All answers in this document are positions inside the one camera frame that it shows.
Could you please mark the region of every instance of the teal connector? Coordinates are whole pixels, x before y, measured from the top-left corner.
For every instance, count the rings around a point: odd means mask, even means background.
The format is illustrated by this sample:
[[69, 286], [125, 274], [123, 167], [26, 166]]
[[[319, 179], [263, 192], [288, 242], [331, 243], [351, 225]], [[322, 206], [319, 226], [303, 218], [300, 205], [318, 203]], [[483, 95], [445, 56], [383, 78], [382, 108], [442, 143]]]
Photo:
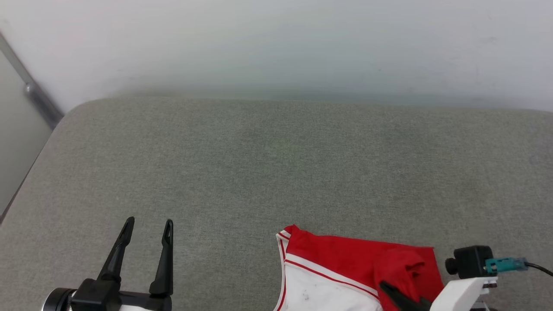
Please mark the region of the teal connector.
[[526, 258], [491, 258], [486, 259], [486, 271], [489, 274], [495, 274], [505, 271], [526, 271], [528, 267], [524, 265]]

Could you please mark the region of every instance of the cable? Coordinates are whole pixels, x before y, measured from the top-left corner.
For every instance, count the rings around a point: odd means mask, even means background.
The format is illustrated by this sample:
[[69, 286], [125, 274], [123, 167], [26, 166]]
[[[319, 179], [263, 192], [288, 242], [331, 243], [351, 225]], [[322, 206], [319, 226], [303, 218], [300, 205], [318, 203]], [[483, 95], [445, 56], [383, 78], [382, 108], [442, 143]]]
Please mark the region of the cable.
[[536, 268], [536, 269], [538, 269], [538, 270], [540, 270], [540, 271], [542, 271], [542, 272], [545, 272], [545, 273], [547, 273], [547, 274], [549, 274], [550, 276], [553, 277], [553, 272], [547, 270], [546, 268], [544, 268], [544, 267], [542, 267], [542, 266], [538, 266], [538, 265], [536, 265], [535, 263], [525, 262], [524, 265], [527, 266], [527, 267]]

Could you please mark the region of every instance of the red trim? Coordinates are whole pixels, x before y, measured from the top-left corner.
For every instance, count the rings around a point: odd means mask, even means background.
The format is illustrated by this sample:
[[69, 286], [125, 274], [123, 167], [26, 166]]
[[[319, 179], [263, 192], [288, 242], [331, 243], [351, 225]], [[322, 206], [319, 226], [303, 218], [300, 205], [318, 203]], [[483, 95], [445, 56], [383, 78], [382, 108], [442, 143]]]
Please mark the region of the red trim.
[[301, 264], [299, 264], [299, 263], [297, 263], [297, 262], [293, 262], [293, 261], [287, 260], [287, 259], [285, 259], [284, 261], [287, 262], [287, 263], [291, 263], [292, 265], [296, 265], [296, 266], [298, 266], [298, 267], [300, 267], [300, 268], [306, 269], [306, 270], [308, 270], [308, 271], [310, 271], [310, 272], [313, 272], [313, 273], [315, 273], [315, 274], [318, 274], [318, 275], [320, 275], [321, 277], [325, 277], [325, 278], [327, 278], [327, 279], [329, 279], [329, 280], [331, 280], [331, 281], [338, 282], [338, 283], [342, 283], [342, 284], [346, 284], [346, 285], [349, 285], [349, 286], [353, 286], [353, 287], [355, 287], [355, 288], [358, 288], [358, 289], [360, 289], [360, 290], [362, 290], [362, 291], [364, 291], [364, 292], [366, 292], [366, 293], [371, 294], [372, 296], [374, 296], [375, 298], [377, 298], [378, 300], [380, 300], [380, 299], [378, 298], [377, 295], [371, 293], [370, 291], [368, 291], [368, 290], [366, 290], [366, 289], [364, 289], [364, 288], [361, 288], [361, 287], [359, 287], [359, 286], [355, 286], [355, 285], [353, 285], [353, 284], [350, 284], [350, 283], [347, 283], [347, 282], [344, 282], [344, 281], [339, 281], [339, 280], [337, 280], [337, 279], [333, 279], [333, 278], [331, 278], [331, 277], [329, 277], [329, 276], [327, 276], [327, 275], [325, 275], [325, 274], [322, 274], [321, 272], [318, 272], [318, 271], [315, 271], [315, 270], [313, 270], [313, 269], [307, 268], [306, 266], [301, 265]]
[[[282, 243], [282, 240], [280, 241], [280, 249], [282, 250], [282, 259], [286, 261], [286, 253], [284, 252], [284, 243]], [[286, 296], [286, 276], [284, 275], [284, 289], [282, 290], [282, 300], [280, 301], [278, 308], [276, 311], [279, 311], [280, 308], [282, 308], [282, 305], [284, 304], [284, 297]]]
[[287, 240], [289, 240], [289, 239], [290, 239], [289, 237], [287, 237], [287, 236], [283, 235], [283, 234], [282, 234], [282, 233], [280, 233], [280, 232], [278, 233], [278, 235], [280, 235], [281, 237], [283, 237], [283, 238], [285, 238], [285, 239], [287, 239]]

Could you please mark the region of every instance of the red and white cloth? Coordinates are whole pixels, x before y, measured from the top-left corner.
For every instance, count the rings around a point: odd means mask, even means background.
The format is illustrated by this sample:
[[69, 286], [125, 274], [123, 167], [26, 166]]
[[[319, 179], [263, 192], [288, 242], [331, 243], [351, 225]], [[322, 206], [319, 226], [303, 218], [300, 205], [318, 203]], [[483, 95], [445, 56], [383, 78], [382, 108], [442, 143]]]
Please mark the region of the red and white cloth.
[[276, 235], [282, 285], [275, 311], [398, 310], [378, 284], [414, 301], [434, 301], [444, 285], [432, 247], [316, 236], [295, 225]]

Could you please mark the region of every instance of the white backdrop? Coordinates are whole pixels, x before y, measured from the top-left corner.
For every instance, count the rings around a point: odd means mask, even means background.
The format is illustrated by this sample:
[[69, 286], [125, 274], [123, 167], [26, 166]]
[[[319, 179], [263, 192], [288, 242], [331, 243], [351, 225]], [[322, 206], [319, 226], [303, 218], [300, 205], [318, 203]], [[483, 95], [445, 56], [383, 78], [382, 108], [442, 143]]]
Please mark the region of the white backdrop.
[[553, 111], [551, 0], [0, 0], [67, 112], [127, 95]]

